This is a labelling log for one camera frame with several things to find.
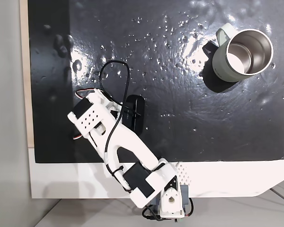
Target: black surface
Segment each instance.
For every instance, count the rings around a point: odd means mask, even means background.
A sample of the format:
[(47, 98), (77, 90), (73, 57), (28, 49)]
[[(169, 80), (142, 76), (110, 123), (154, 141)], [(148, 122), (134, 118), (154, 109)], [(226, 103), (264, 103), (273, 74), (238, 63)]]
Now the black surface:
[[(74, 91), (99, 87), (99, 70), (112, 58), (132, 69), (128, 94), (145, 98), (140, 137), (156, 156), (284, 158), (284, 0), (28, 3), (36, 162), (101, 161), (87, 140), (72, 141), (76, 132), (67, 114), (79, 101)], [(207, 60), (216, 48), (215, 32), (227, 22), (270, 37), (271, 67), (233, 84), (213, 74)], [(119, 101), (125, 75), (114, 65), (103, 78)], [(134, 160), (124, 154), (121, 161)]]

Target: wire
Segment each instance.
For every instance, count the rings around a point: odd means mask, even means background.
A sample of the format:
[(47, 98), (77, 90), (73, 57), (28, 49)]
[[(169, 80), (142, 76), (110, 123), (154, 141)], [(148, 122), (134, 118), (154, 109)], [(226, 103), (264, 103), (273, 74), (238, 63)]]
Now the wire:
[(89, 88), (83, 88), (83, 89), (79, 89), (75, 92), (75, 95), (79, 98), (79, 99), (83, 99), (84, 97), (79, 95), (78, 92), (82, 92), (82, 91), (92, 91), (94, 90), (94, 88), (89, 87)]
[[(145, 206), (145, 209), (142, 211), (142, 216), (148, 220), (156, 220), (156, 221), (165, 221), (165, 220), (171, 220), (170, 218), (161, 218), (160, 215), (156, 215), (155, 212), (151, 209), (152, 205)], [(145, 212), (149, 210), (152, 216), (146, 216)]]
[(127, 68), (127, 79), (126, 79), (126, 85), (125, 85), (125, 90), (124, 90), (124, 95), (123, 95), (123, 105), (122, 105), (122, 108), (121, 108), (121, 112), (120, 112), (120, 115), (119, 115), (117, 121), (115, 122), (115, 125), (113, 126), (113, 128), (112, 128), (110, 134), (108, 135), (108, 138), (107, 138), (107, 141), (106, 141), (106, 144), (105, 144), (104, 153), (107, 152), (107, 148), (108, 148), (108, 144), (109, 144), (110, 138), (112, 137), (112, 134), (114, 133), (114, 131), (115, 131), (117, 125), (119, 124), (119, 122), (121, 121), (121, 118), (122, 118), (122, 116), (123, 116), (124, 108), (125, 108), (125, 105), (124, 105), (124, 104), (125, 104), (125, 102), (126, 102), (127, 90), (128, 90), (128, 86), (129, 86), (129, 79), (130, 79), (130, 70), (129, 70), (129, 66), (128, 66), (128, 64), (127, 64), (126, 62), (118, 61), (118, 60), (110, 60), (110, 61), (108, 61), (108, 62), (106, 62), (106, 63), (104, 64), (104, 66), (102, 67), (102, 69), (101, 69), (101, 71), (100, 71), (100, 75), (99, 75), (99, 82), (100, 82), (100, 86), (101, 86), (103, 92), (105, 92), (106, 94), (108, 94), (108, 93), (104, 90), (104, 88), (103, 88), (103, 86), (102, 86), (101, 77), (102, 77), (102, 73), (103, 73), (104, 68), (105, 68), (107, 65), (109, 65), (110, 63), (119, 63), (119, 64), (125, 65), (126, 68)]
[(131, 109), (131, 108), (125, 106), (126, 98), (124, 99), (124, 97), (123, 97), (123, 104), (121, 104), (120, 102), (118, 102), (117, 100), (115, 100), (115, 99), (104, 89), (104, 87), (103, 87), (103, 85), (102, 85), (102, 73), (103, 73), (103, 71), (104, 71), (104, 68), (105, 68), (107, 65), (111, 64), (111, 63), (119, 63), (119, 64), (123, 64), (123, 65), (126, 66), (126, 68), (127, 68), (127, 81), (126, 81), (126, 86), (127, 86), (127, 87), (126, 87), (125, 89), (126, 89), (126, 93), (127, 93), (127, 89), (128, 89), (128, 85), (129, 85), (129, 79), (130, 79), (129, 66), (128, 66), (128, 64), (127, 64), (126, 62), (124, 62), (124, 61), (118, 61), (118, 60), (110, 60), (110, 61), (106, 62), (106, 63), (104, 64), (104, 66), (102, 67), (102, 69), (100, 70), (100, 74), (99, 74), (99, 84), (100, 84), (100, 87), (101, 87), (102, 91), (106, 94), (107, 97), (110, 97), (110, 99), (111, 99), (112, 101), (114, 101), (115, 103), (121, 105), (122, 107), (124, 106), (126, 109), (131, 110), (134, 114), (136, 114), (136, 115), (138, 115), (138, 116), (141, 116), (141, 114), (137, 113), (135, 110), (133, 110), (133, 109)]
[(191, 216), (194, 212), (194, 203), (193, 203), (193, 200), (191, 198), (189, 198), (189, 201), (190, 201), (190, 205), (191, 205), (191, 210), (188, 214), (186, 214), (186, 216)]
[(81, 137), (82, 137), (82, 135), (79, 134), (79, 135), (77, 135), (77, 136), (74, 136), (72, 139), (73, 139), (73, 140), (77, 140), (77, 139), (79, 139), (79, 138), (81, 138)]
[(274, 190), (273, 188), (270, 189), (273, 193), (275, 193), (276, 195), (280, 196), (283, 200), (284, 200), (284, 196), (281, 195), (280, 193), (278, 193), (276, 190)]

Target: hole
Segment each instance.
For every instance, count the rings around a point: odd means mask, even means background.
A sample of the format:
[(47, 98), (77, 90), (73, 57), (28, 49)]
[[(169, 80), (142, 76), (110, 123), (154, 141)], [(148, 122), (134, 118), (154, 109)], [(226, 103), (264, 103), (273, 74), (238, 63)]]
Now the hole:
[(174, 202), (175, 202), (175, 199), (174, 199), (173, 197), (170, 197), (170, 198), (169, 198), (169, 202), (170, 202), (170, 203), (174, 203)]

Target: white table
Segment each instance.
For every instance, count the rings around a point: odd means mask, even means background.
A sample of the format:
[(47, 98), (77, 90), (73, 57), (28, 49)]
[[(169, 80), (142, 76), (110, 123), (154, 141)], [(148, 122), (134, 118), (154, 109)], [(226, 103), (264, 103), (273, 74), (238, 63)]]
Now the white table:
[[(128, 198), (102, 163), (37, 164), (28, 149), (32, 198)], [(124, 164), (125, 170), (132, 163)], [(257, 196), (284, 180), (284, 160), (185, 162), (189, 197)]]

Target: gray floor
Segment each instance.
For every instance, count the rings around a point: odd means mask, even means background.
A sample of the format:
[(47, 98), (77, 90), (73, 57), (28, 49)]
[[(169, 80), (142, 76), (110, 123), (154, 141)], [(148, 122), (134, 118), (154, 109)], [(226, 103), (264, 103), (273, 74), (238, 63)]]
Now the gray floor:
[[(284, 196), (284, 182), (276, 186)], [(251, 198), (195, 198), (192, 216), (178, 226), (284, 227), (284, 200), (272, 191)], [(162, 226), (145, 220), (129, 199), (61, 200), (36, 227)], [(175, 226), (164, 221), (164, 226)]]

